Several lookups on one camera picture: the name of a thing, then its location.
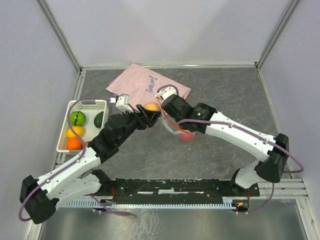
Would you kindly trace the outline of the peach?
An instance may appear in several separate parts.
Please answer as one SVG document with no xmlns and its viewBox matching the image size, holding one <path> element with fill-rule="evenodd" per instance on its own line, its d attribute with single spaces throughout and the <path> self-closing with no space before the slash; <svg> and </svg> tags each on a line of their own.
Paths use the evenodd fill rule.
<svg viewBox="0 0 320 240">
<path fill-rule="evenodd" d="M 159 104 L 157 104 L 156 102 L 146 103 L 143 107 L 149 111 L 154 111 L 154 112 L 161 112 L 162 111 L 161 106 Z"/>
</svg>

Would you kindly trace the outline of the clear zip top bag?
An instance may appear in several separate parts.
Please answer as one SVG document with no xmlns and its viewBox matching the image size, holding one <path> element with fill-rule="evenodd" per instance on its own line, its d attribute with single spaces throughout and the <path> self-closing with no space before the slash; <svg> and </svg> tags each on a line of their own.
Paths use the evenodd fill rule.
<svg viewBox="0 0 320 240">
<path fill-rule="evenodd" d="M 193 137 L 195 136 L 195 133 L 192 133 L 189 130 L 184 130 L 181 127 L 179 127 L 175 120 L 172 117 L 170 117 L 163 108 L 161 109 L 161 113 L 161 123 L 165 127 L 165 129 L 172 135 L 174 135 L 177 138 L 180 138 L 180 134 L 182 133 L 193 135 Z"/>
</svg>

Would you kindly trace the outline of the red apple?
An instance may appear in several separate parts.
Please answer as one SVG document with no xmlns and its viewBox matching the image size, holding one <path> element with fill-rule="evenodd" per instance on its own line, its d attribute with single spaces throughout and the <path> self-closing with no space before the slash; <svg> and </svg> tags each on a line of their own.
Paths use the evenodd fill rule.
<svg viewBox="0 0 320 240">
<path fill-rule="evenodd" d="M 194 136 L 192 134 L 181 133 L 179 137 L 184 142 L 190 142 Z"/>
</svg>

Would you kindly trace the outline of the dark green avocado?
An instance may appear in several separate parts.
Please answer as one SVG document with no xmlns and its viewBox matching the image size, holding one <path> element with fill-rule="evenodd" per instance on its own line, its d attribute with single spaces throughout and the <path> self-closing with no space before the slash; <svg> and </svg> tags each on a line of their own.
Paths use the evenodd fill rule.
<svg viewBox="0 0 320 240">
<path fill-rule="evenodd" d="M 93 123 L 94 123 L 94 126 L 96 128 L 101 128 L 102 127 L 102 123 L 103 123 L 103 120 L 104 120 L 104 112 L 101 111 L 100 113 L 98 113 L 94 120 L 93 120 Z"/>
</svg>

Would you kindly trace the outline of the white perforated plastic basket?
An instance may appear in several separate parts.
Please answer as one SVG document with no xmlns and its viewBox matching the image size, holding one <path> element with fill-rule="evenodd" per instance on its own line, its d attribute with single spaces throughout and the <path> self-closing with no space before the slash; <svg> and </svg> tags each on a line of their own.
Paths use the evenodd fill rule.
<svg viewBox="0 0 320 240">
<path fill-rule="evenodd" d="M 74 100 L 68 103 L 67 108 L 71 110 L 66 111 L 64 122 L 60 131 L 60 136 L 56 147 L 56 150 L 59 153 L 75 154 L 81 151 L 66 149 L 66 143 L 68 141 L 68 138 L 66 138 L 66 132 L 70 128 L 68 122 L 70 122 L 69 118 L 72 112 L 81 111 L 86 116 L 86 123 L 82 126 L 85 130 L 84 135 L 81 137 L 83 142 L 91 141 L 95 136 L 97 136 L 98 133 L 102 130 L 108 118 L 109 109 L 106 100 L 85 99 L 77 102 L 76 104 L 74 103 Z M 96 128 L 94 125 L 94 118 L 100 112 L 104 112 L 103 122 L 101 128 Z"/>
</svg>

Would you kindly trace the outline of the green apple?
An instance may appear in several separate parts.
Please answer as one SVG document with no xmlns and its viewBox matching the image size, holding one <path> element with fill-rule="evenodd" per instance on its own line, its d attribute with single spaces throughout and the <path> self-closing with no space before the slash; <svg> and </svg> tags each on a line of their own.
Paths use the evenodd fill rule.
<svg viewBox="0 0 320 240">
<path fill-rule="evenodd" d="M 84 126 L 87 118 L 82 111 L 74 111 L 69 116 L 69 121 L 73 126 Z"/>
</svg>

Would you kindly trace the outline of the orange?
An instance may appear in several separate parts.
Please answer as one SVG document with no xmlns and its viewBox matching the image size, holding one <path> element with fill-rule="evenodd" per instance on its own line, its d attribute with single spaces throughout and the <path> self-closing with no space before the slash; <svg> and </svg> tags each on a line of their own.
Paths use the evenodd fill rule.
<svg viewBox="0 0 320 240">
<path fill-rule="evenodd" d="M 77 137 L 70 138 L 66 142 L 66 149 L 69 150 L 69 151 L 82 150 L 83 149 L 83 143 Z"/>
</svg>

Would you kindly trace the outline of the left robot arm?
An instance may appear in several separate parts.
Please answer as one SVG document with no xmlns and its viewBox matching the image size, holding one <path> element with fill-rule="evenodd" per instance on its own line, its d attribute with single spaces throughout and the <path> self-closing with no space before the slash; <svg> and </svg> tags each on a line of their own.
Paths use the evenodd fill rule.
<svg viewBox="0 0 320 240">
<path fill-rule="evenodd" d="M 150 102 L 113 114 L 99 134 L 72 159 L 37 178 L 32 175 L 24 178 L 19 196 L 19 220 L 40 224 L 73 199 L 95 193 L 106 195 L 111 183 L 102 171 L 91 173 L 84 181 L 77 178 L 113 157 L 134 131 L 153 127 L 161 111 L 157 103 Z"/>
</svg>

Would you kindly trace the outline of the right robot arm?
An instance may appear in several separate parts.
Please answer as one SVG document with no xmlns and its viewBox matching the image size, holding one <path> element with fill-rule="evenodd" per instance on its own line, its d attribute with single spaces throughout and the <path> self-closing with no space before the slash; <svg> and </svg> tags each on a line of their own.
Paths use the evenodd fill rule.
<svg viewBox="0 0 320 240">
<path fill-rule="evenodd" d="M 279 183 L 289 158 L 289 138 L 273 136 L 246 127 L 205 103 L 191 106 L 172 94 L 163 100 L 162 109 L 183 130 L 223 139 L 253 155 L 256 160 L 239 169 L 229 183 L 231 193 L 242 195 L 252 185 L 267 181 Z"/>
</svg>

